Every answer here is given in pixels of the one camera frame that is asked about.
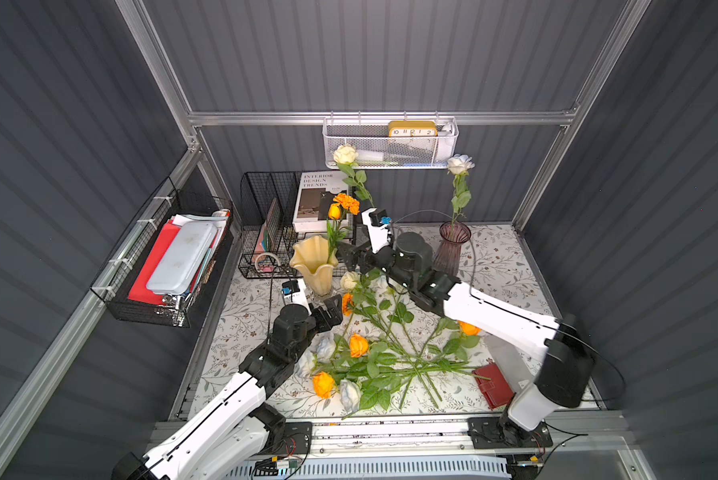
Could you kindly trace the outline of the orange marigold flower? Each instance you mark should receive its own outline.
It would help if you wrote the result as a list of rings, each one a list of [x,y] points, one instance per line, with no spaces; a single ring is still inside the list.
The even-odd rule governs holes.
[[[338,203],[342,207],[343,213],[339,236],[339,239],[342,240],[347,236],[350,230],[348,217],[355,216],[360,213],[360,202],[345,193],[340,193],[333,198],[332,203]]]

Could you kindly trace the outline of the orange tulip bud flower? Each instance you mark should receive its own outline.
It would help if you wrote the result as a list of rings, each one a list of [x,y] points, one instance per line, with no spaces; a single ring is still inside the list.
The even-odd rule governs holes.
[[[327,240],[328,240],[328,258],[336,252],[337,244],[340,241],[342,207],[338,203],[332,203],[328,209],[327,220]]]

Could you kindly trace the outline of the cream white rose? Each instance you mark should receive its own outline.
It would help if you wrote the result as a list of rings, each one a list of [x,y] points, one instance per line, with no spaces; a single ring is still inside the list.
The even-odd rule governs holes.
[[[358,166],[358,150],[350,144],[343,144],[333,152],[333,161],[338,169],[346,175],[344,182],[352,187],[360,201],[375,206],[373,197],[366,187],[367,175]]]

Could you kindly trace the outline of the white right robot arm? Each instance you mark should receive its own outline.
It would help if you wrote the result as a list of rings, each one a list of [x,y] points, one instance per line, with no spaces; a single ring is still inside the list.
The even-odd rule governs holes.
[[[542,360],[534,380],[515,394],[501,417],[506,431],[532,432],[559,408],[580,406],[595,366],[592,348],[574,319],[541,315],[491,297],[433,267],[433,250],[417,233],[394,242],[342,244],[337,258],[348,270],[381,272],[402,286],[420,309],[475,326]]]

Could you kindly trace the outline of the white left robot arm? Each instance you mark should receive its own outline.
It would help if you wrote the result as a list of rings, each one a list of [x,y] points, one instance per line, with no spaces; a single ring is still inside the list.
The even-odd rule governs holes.
[[[266,403],[295,372],[318,333],[343,321],[342,297],[317,307],[281,308],[267,339],[251,351],[216,397],[166,440],[139,456],[125,455],[113,479],[220,479],[249,457],[276,446],[284,417]]]

